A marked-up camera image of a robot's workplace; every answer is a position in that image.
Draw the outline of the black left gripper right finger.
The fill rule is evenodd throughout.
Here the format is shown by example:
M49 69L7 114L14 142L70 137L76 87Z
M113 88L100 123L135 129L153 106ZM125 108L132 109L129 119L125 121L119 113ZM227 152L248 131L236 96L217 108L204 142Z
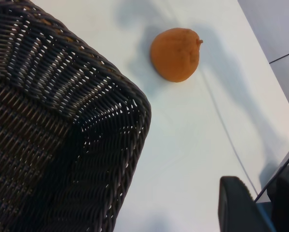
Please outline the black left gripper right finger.
M271 219L276 231L289 232L289 165L268 186L272 203Z

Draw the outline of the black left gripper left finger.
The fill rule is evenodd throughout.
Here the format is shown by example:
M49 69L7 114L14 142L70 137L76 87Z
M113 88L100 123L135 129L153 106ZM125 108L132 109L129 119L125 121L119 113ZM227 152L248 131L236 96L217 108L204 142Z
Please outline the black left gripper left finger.
M253 201L246 185L236 176L220 178L218 219L221 232L276 231Z

